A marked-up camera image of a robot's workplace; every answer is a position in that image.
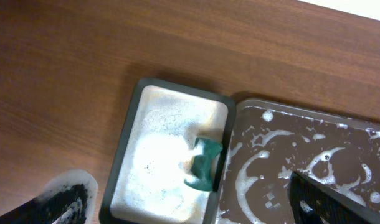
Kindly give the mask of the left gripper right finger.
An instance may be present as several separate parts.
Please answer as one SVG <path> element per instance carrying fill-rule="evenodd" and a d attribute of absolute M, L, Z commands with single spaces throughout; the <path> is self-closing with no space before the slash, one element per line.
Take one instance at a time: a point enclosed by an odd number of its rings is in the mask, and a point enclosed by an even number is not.
<path fill-rule="evenodd" d="M 288 197 L 296 224 L 380 224 L 380 215 L 316 180 L 292 172 Z"/>

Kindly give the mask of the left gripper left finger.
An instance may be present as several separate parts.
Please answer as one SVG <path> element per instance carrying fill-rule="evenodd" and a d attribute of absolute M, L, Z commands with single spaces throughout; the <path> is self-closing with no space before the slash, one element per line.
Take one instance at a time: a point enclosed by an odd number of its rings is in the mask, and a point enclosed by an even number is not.
<path fill-rule="evenodd" d="M 91 223 L 98 184 L 88 172 L 74 169 L 48 182 L 32 200 L 0 216 L 0 223 Z"/>

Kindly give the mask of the yellow green sponge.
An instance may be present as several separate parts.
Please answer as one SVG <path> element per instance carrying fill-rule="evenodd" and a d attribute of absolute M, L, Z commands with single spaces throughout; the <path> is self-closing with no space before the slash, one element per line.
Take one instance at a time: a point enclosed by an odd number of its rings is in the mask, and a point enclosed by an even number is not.
<path fill-rule="evenodd" d="M 184 183 L 195 190 L 212 192 L 214 188 L 212 165 L 222 150 L 223 146 L 220 142 L 197 137 L 192 150 L 194 156 L 189 170 L 190 175 L 185 178 Z"/>

